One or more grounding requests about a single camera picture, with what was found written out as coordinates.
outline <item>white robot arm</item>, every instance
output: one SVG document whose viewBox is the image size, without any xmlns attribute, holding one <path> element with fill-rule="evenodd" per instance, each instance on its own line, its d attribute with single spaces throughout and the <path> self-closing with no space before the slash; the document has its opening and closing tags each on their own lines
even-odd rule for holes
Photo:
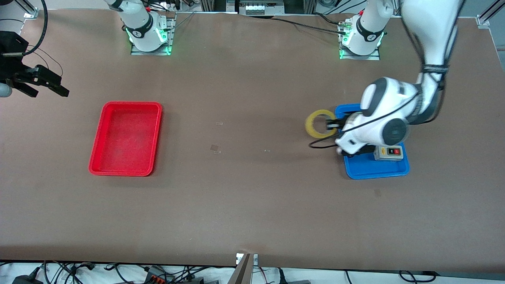
<svg viewBox="0 0 505 284">
<path fill-rule="evenodd" d="M 375 19 L 366 18 L 367 21 L 363 19 L 361 23 L 375 22 L 375 28 L 367 29 L 382 32 L 387 22 L 383 16 L 386 10 L 389 13 L 389 8 L 385 8 L 387 4 L 379 5 L 376 0 L 368 2 L 363 17 L 374 15 Z M 436 117 L 457 35 L 456 20 L 463 3 L 464 0 L 403 2 L 402 20 L 422 64 L 417 82 L 411 84 L 382 77 L 366 87 L 361 100 L 362 111 L 340 122 L 343 127 L 339 127 L 341 132 L 335 140 L 340 154 L 353 155 L 366 145 L 397 145 L 407 137 L 409 125 L 429 122 Z M 354 22 L 359 23 L 360 19 L 354 20 L 353 17 Z M 361 50 L 371 49 L 368 43 L 362 46 Z"/>
<path fill-rule="evenodd" d="M 130 40 L 140 51 L 151 52 L 167 41 L 163 30 L 164 16 L 147 12 L 140 0 L 104 0 L 111 10 L 118 12 Z"/>
<path fill-rule="evenodd" d="M 342 45 L 357 55 L 371 54 L 380 42 L 393 10 L 392 0 L 368 0 L 363 14 L 351 18 L 350 33 Z"/>
</svg>

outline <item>tape roll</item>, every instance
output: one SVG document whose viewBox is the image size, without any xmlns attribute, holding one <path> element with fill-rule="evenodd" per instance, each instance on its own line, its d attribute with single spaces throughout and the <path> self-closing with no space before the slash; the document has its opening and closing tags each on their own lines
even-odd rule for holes
<svg viewBox="0 0 505 284">
<path fill-rule="evenodd" d="M 307 131 L 307 134 L 317 139 L 322 139 L 334 135 L 337 132 L 337 129 L 335 128 L 332 130 L 328 130 L 325 133 L 318 132 L 314 128 L 314 120 L 318 116 L 323 116 L 326 119 L 333 119 L 333 120 L 336 119 L 335 114 L 330 112 L 329 110 L 317 110 L 311 113 L 305 120 L 305 131 Z"/>
</svg>

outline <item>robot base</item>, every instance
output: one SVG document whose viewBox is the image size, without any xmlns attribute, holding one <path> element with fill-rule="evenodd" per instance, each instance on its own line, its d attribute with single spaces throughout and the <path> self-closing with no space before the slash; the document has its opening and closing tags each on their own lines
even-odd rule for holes
<svg viewBox="0 0 505 284">
<path fill-rule="evenodd" d="M 350 23 L 351 19 L 346 19 L 345 23 Z M 350 28 L 345 25 L 345 26 L 338 26 L 339 31 L 344 31 L 346 33 L 349 33 Z M 379 48 L 375 48 L 375 50 L 369 54 L 369 55 L 357 55 L 355 53 L 352 53 L 345 45 L 342 43 L 347 41 L 349 39 L 348 35 L 338 35 L 338 48 L 340 50 L 340 59 L 355 59 L 355 60 L 380 60 L 380 54 L 379 54 Z"/>
<path fill-rule="evenodd" d="M 138 48 L 135 47 L 133 44 L 132 40 L 130 39 L 131 42 L 131 55 L 156 55 L 156 56 L 165 56 L 165 55 L 170 55 L 172 54 L 172 45 L 174 43 L 174 32 L 175 32 L 175 20 L 177 18 L 177 14 L 175 15 L 174 18 L 167 18 L 166 16 L 160 16 L 160 24 L 162 29 L 169 28 L 169 31 L 166 32 L 160 32 L 160 36 L 163 38 L 163 40 L 166 38 L 167 41 L 162 44 L 159 48 L 157 48 L 154 51 L 151 52 L 143 52 L 140 51 Z"/>
</svg>

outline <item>wire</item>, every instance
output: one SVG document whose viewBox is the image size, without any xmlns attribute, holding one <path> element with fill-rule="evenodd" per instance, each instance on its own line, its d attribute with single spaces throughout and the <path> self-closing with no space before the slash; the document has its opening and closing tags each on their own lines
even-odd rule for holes
<svg viewBox="0 0 505 284">
<path fill-rule="evenodd" d="M 35 50 L 37 50 L 37 48 L 42 44 L 45 33 L 47 32 L 47 5 L 45 4 L 45 0 L 40 0 L 40 2 L 42 2 L 42 8 L 44 9 L 44 26 L 42 28 L 42 33 L 40 34 L 40 38 L 38 39 L 38 42 L 35 44 L 35 46 L 31 50 L 23 52 L 23 56 L 34 53 Z"/>
<path fill-rule="evenodd" d="M 263 274 L 263 278 L 265 279 L 265 284 L 268 284 L 267 276 L 265 272 L 263 271 L 263 268 L 260 267 L 261 274 Z"/>
<path fill-rule="evenodd" d="M 412 280 L 408 280 L 406 279 L 404 276 L 403 276 L 403 272 L 406 272 L 408 275 L 410 275 L 410 277 L 412 277 Z M 400 275 L 400 278 L 403 279 L 405 282 L 409 282 L 409 283 L 414 283 L 414 284 L 417 284 L 417 283 L 430 283 L 430 282 L 433 282 L 435 281 L 435 279 L 437 278 L 437 275 L 432 275 L 433 278 L 429 279 L 429 280 L 417 280 L 414 275 L 412 274 L 412 272 L 408 271 L 408 270 L 400 270 L 398 272 L 398 274 Z"/>
<path fill-rule="evenodd" d="M 72 275 L 72 274 L 68 274 L 68 275 L 67 275 L 67 278 L 65 278 L 65 284 L 67 284 L 68 279 L 70 278 L 70 276 L 71 276 L 71 275 Z"/>
<path fill-rule="evenodd" d="M 327 31 L 327 32 L 333 32 L 333 33 L 338 33 L 338 34 L 345 34 L 345 32 L 343 32 L 343 31 L 336 31 L 336 30 L 328 30 L 328 29 L 318 28 L 318 27 L 309 26 L 309 25 L 306 25 L 306 24 L 300 24 L 300 23 L 296 23 L 296 22 L 292 22 L 292 21 L 284 20 L 284 19 L 279 19 L 279 18 L 272 18 L 272 20 L 282 21 L 282 22 L 293 24 L 293 25 L 298 25 L 298 26 L 302 26 L 302 27 L 306 27 L 306 28 L 311 28 L 311 29 L 314 29 L 314 30 Z"/>
<path fill-rule="evenodd" d="M 54 276 L 53 276 L 53 278 L 51 279 L 51 281 L 50 281 L 50 282 L 48 282 L 48 284 L 52 284 L 52 283 L 53 283 L 53 281 L 54 281 L 55 279 L 57 279 L 57 278 L 56 278 L 56 275 L 58 275 L 58 272 L 61 272 L 61 271 L 63 271 L 63 269 L 62 269 L 61 267 L 58 267 L 58 270 L 56 270 L 56 273 L 54 274 Z"/>
<path fill-rule="evenodd" d="M 68 269 L 68 268 L 67 268 L 67 264 L 65 264 L 65 269 L 64 269 L 63 265 L 61 265 L 61 267 L 60 267 L 60 268 L 61 268 L 61 270 L 60 270 L 60 272 L 58 272 L 58 274 L 56 275 L 56 279 L 55 279 L 55 283 L 54 283 L 54 284 L 58 283 L 58 278 L 60 277 L 61 273 L 62 273 L 63 271 L 65 271 L 65 269 Z"/>
<path fill-rule="evenodd" d="M 365 3 L 365 2 L 366 2 L 366 0 L 365 0 L 365 1 L 362 1 L 362 2 L 359 2 L 359 3 L 358 3 L 358 4 L 356 4 L 356 5 L 349 6 L 349 7 L 345 8 L 344 10 L 340 11 L 339 13 L 343 13 L 344 11 L 347 11 L 347 10 L 349 10 L 349 9 L 351 9 L 351 8 L 354 8 L 354 7 L 356 7 L 356 6 L 359 6 L 359 5 L 361 5 L 361 4 Z"/>
<path fill-rule="evenodd" d="M 309 143 L 309 147 L 310 148 L 313 148 L 313 149 L 326 149 L 326 148 L 331 148 L 331 147 L 338 147 L 338 144 L 333 144 L 333 145 L 329 145 L 329 146 L 313 146 L 314 144 L 316 143 L 319 143 L 319 142 L 322 142 L 324 140 L 328 140 L 328 139 L 331 139 L 331 138 L 335 138 L 335 137 L 338 137 L 340 138 L 344 133 L 346 132 L 349 132 L 349 131 L 353 131 L 355 129 L 358 129 L 360 127 L 363 127 L 367 124 L 370 124 L 370 123 L 373 123 L 373 122 L 376 122 L 377 120 L 380 120 L 380 119 L 383 119 L 384 117 L 387 117 L 387 116 L 390 116 L 392 115 L 393 113 L 401 110 L 403 107 L 405 107 L 406 105 L 408 105 L 410 102 L 412 102 L 417 96 L 419 95 L 419 92 L 417 92 L 415 95 L 412 96 L 412 98 L 410 98 L 410 100 L 408 100 L 406 103 L 404 103 L 403 105 L 399 106 L 397 109 L 395 109 L 394 111 L 390 112 L 390 113 L 387 113 L 383 116 L 380 116 L 378 118 L 375 118 L 375 119 L 372 119 L 370 121 L 367 121 L 363 124 L 360 124 L 358 126 L 355 126 L 355 127 L 352 127 L 352 128 L 349 128 L 349 129 L 346 129 L 346 130 L 342 130 L 341 132 L 337 132 L 335 133 L 334 135 L 331 135 L 331 136 L 328 136 L 328 137 L 325 137 L 325 138 L 322 138 L 322 139 L 318 139 L 316 141 L 313 141 L 311 143 Z"/>
<path fill-rule="evenodd" d="M 43 53 L 45 53 L 47 56 L 49 56 L 49 58 L 51 58 L 54 62 L 56 62 L 56 64 L 58 64 L 58 66 L 60 67 L 60 69 L 62 71 L 62 74 L 60 75 L 60 77 L 63 76 L 63 67 L 62 67 L 62 65 L 58 61 L 56 61 L 51 55 L 49 55 L 49 53 L 45 52 L 43 49 L 39 48 L 39 50 L 42 51 Z"/>
<path fill-rule="evenodd" d="M 46 61 L 44 58 L 42 58 L 42 56 L 40 56 L 40 54 L 38 54 L 38 53 L 36 53 L 36 52 L 33 52 L 33 54 L 35 54 L 35 55 L 39 56 L 39 57 L 40 57 L 40 59 L 42 59 L 42 61 L 44 61 L 45 66 L 49 69 L 49 64 L 47 64 L 47 61 Z"/>
<path fill-rule="evenodd" d="M 156 3 L 156 2 L 151 2 L 149 0 L 140 0 L 142 3 L 146 4 L 148 7 L 153 6 L 154 8 L 157 9 L 162 9 L 163 11 L 170 12 L 167 8 L 163 7 L 161 4 Z"/>
<path fill-rule="evenodd" d="M 350 278 L 349 278 L 349 272 L 347 270 L 344 270 L 345 271 L 345 276 L 347 276 L 347 281 L 349 281 L 349 284 L 352 284 Z"/>
<path fill-rule="evenodd" d="M 186 275 L 186 277 L 189 277 L 190 275 L 191 275 L 191 276 L 193 276 L 193 275 L 195 275 L 196 273 L 198 273 L 198 272 L 200 272 L 200 271 L 202 271 L 202 270 L 205 270 L 205 269 L 207 269 L 207 268 L 211 268 L 211 266 L 204 266 L 204 267 L 198 268 L 198 269 L 197 269 L 197 270 L 195 270 L 193 273 L 188 273 L 188 275 Z M 173 279 L 173 280 L 172 280 L 172 283 L 174 283 L 174 284 L 178 284 L 178 283 L 181 283 L 181 282 L 183 282 L 183 281 L 184 281 L 184 278 L 182 278 L 182 279 L 180 279 L 180 280 L 178 280 L 178 281 L 175 281 L 175 279 Z"/>
<path fill-rule="evenodd" d="M 330 20 L 330 19 L 326 18 L 326 16 L 325 16 L 325 15 L 323 15 L 323 14 L 321 14 L 321 13 L 319 13 L 319 12 L 315 12 L 315 13 L 314 13 L 314 15 L 321 16 L 321 18 L 323 18 L 325 21 L 327 21 L 327 22 L 328 22 L 328 23 L 330 23 L 330 24 L 338 25 L 338 22 L 335 22 L 335 21 L 332 21 L 332 20 Z"/>
<path fill-rule="evenodd" d="M 176 27 L 178 27 L 179 25 L 181 25 L 182 23 L 184 23 L 184 21 L 186 21 L 187 19 L 193 17 L 193 15 L 196 13 L 196 11 L 193 11 L 191 13 L 191 15 L 187 16 L 186 19 L 182 20 L 180 23 L 178 23 L 177 25 L 175 25 L 175 27 L 173 29 L 175 29 Z"/>
<path fill-rule="evenodd" d="M 329 14 L 333 13 L 335 10 L 340 9 L 342 6 L 344 6 L 345 4 L 347 4 L 347 3 L 351 2 L 351 1 L 352 1 L 352 0 L 347 0 L 347 1 L 345 1 L 342 5 L 339 5 L 338 7 L 336 7 L 336 8 L 334 8 L 334 9 L 330 10 L 329 12 L 325 12 L 324 14 L 325 14 L 325 15 L 329 15 Z"/>
<path fill-rule="evenodd" d="M 0 19 L 0 21 L 16 21 L 16 22 L 20 22 L 20 23 L 23 23 L 23 24 L 25 23 L 25 22 L 23 22 L 21 20 L 17 20 L 17 19 Z"/>
<path fill-rule="evenodd" d="M 124 283 L 128 283 L 128 284 L 136 284 L 132 281 L 128 281 L 126 280 L 123 275 L 119 272 L 119 269 L 118 269 L 118 266 L 119 266 L 119 263 L 116 263 L 114 264 L 114 269 L 116 270 L 119 278 L 121 278 L 121 280 L 124 282 Z M 164 276 L 165 277 L 165 282 L 167 282 L 167 275 L 170 275 L 172 276 L 171 274 L 167 273 L 164 269 L 162 269 L 164 273 L 160 274 L 160 275 L 155 275 L 156 278 L 159 278 L 160 276 Z M 151 279 L 147 279 L 146 281 L 144 281 L 143 283 L 141 284 L 149 284 L 149 283 L 152 283 L 152 280 Z"/>
<path fill-rule="evenodd" d="M 47 276 L 47 262 L 44 260 L 44 278 L 45 278 L 45 281 L 47 282 L 47 284 L 51 284 L 51 281 L 49 281 L 49 277 Z"/>
</svg>

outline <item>brown table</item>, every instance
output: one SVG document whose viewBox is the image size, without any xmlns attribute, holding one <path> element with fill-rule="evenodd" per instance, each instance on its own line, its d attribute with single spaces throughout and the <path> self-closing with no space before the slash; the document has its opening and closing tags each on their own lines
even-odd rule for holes
<svg viewBox="0 0 505 284">
<path fill-rule="evenodd" d="M 41 25 L 22 35 L 35 43 Z M 120 25 L 51 11 L 42 48 L 70 96 L 0 100 L 1 259 L 233 265 L 254 252 L 262 266 L 505 272 L 505 77 L 474 19 L 460 20 L 439 118 L 406 142 L 410 173 L 361 181 L 307 146 L 304 120 L 380 76 L 415 81 L 398 19 L 379 62 L 339 60 L 334 34 L 227 14 L 188 20 L 169 57 L 130 56 Z M 87 170 L 114 100 L 164 106 L 149 177 Z"/>
</svg>

